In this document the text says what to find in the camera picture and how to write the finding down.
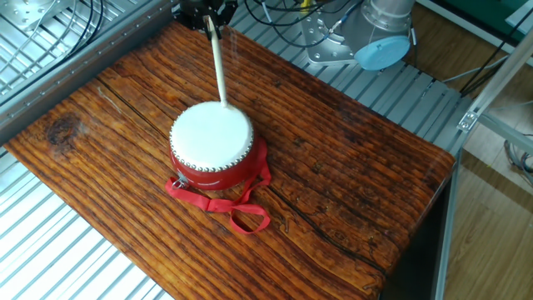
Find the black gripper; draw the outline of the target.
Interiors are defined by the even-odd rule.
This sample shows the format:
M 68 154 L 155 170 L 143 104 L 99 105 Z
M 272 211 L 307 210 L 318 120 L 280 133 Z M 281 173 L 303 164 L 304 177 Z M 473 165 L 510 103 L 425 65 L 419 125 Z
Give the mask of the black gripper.
M 236 0 L 179 0 L 172 16 L 191 30 L 203 30 L 209 38 L 209 17 L 217 39 L 222 39 L 221 26 L 228 25 L 238 8 Z

